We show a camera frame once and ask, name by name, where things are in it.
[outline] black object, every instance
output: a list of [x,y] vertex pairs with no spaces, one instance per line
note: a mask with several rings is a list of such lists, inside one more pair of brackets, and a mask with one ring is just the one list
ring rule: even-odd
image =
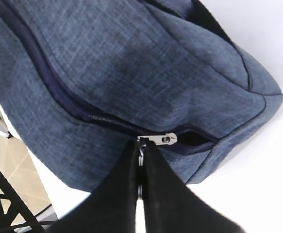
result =
[[[0,229],[7,229],[6,231],[0,230],[0,232],[14,233],[13,227],[10,227],[14,219],[18,214],[21,214],[26,220],[26,226],[31,226],[33,233],[43,232],[41,223],[33,216],[26,204],[22,201],[16,191],[11,187],[6,178],[0,172],[0,189],[4,194],[0,194]],[[4,214],[1,199],[7,199],[11,202],[11,205],[6,214]]]
[[148,233],[243,233],[195,196],[154,142],[129,142],[107,178],[49,233],[134,233],[136,201],[144,200]]
[[7,137],[7,139],[11,139],[11,138],[13,138],[14,136],[11,134],[11,132],[10,131],[8,131],[8,134],[9,134],[9,136]]
[[52,207],[52,204],[49,204],[47,207],[45,207],[43,210],[41,210],[39,213],[37,213],[34,217],[39,217],[41,214],[46,212],[50,207]]
[[[25,222],[25,223],[22,223],[22,224],[13,225],[13,226],[6,227],[6,228],[1,228],[1,229],[0,229],[0,233],[9,233],[9,232],[15,233],[13,230],[15,230],[16,228],[32,227],[32,226],[40,227],[40,226],[44,226],[44,225],[50,225],[50,224],[52,224],[52,223],[53,223],[53,222],[51,222],[51,221]],[[36,233],[36,232],[37,232],[37,231],[32,230],[32,229],[26,231],[26,233]]]

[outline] tiled floor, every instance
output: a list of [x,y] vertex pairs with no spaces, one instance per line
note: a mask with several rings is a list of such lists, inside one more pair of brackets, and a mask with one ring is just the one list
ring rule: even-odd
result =
[[[27,148],[20,140],[0,136],[0,171],[34,215],[50,204]],[[7,211],[10,202],[1,202]],[[18,216],[12,225],[23,221],[23,218]]]

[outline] white surface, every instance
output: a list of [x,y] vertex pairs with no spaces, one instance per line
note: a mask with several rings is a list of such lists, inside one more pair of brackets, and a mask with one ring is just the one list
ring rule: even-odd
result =
[[[202,2],[283,90],[283,0]],[[59,217],[86,198],[87,193],[66,187],[32,157]],[[219,170],[190,188],[248,233],[283,233],[283,106],[253,138],[235,148]]]
[[137,200],[136,203],[135,232],[146,233],[145,211],[141,199]]

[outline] metal zipper slider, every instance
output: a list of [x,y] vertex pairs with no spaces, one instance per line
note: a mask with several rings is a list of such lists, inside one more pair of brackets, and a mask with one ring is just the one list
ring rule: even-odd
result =
[[174,133],[166,133],[165,135],[138,136],[138,141],[141,138],[148,138],[149,141],[155,142],[157,146],[172,145],[177,142],[177,135]]

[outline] bag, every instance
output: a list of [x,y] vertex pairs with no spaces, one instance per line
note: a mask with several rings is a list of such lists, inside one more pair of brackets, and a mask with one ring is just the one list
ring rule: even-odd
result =
[[199,1],[0,0],[0,103],[63,182],[92,192],[138,136],[200,183],[283,94]]

